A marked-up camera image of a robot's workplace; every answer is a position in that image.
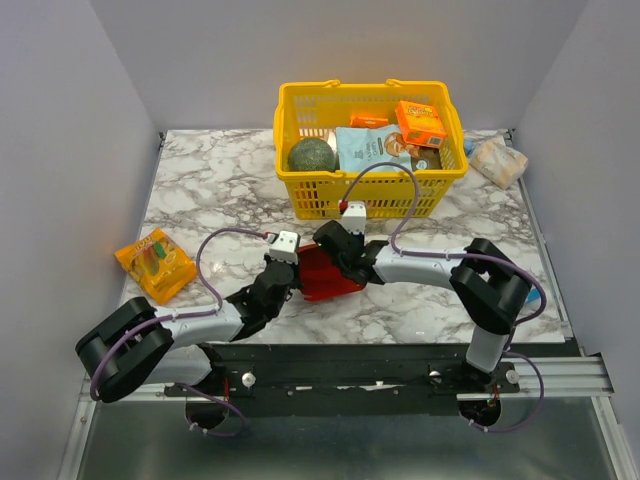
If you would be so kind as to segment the red paper box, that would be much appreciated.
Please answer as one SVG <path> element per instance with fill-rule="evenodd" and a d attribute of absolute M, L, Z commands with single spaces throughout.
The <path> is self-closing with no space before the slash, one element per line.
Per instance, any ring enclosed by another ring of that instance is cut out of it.
<path fill-rule="evenodd" d="M 309 302 L 319 302 L 355 293 L 363 285 L 344 277 L 330 257 L 317 245 L 302 246 L 298 251 L 300 292 Z"/>

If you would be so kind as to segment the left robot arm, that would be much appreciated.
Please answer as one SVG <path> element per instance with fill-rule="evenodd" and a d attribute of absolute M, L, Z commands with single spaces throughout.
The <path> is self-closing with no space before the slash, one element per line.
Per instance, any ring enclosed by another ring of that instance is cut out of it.
<path fill-rule="evenodd" d="M 254 282 L 219 306 L 160 309 L 144 297 L 120 306 L 85 334 L 75 351 L 91 379 L 92 399 L 118 401 L 143 385 L 170 351 L 249 338 L 276 318 L 301 286 L 299 265 L 265 258 Z"/>

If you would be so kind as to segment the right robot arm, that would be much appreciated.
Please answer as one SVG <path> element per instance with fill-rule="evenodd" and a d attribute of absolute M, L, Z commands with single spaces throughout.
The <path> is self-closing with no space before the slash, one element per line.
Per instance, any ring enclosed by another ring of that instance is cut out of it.
<path fill-rule="evenodd" d="M 454 291 L 475 324 L 461 382 L 474 392 L 494 383 L 534 278 L 492 242 L 476 238 L 458 250 L 409 251 L 391 241 L 366 242 L 335 220 L 321 226 L 313 241 L 342 277 L 360 286 L 412 283 Z"/>

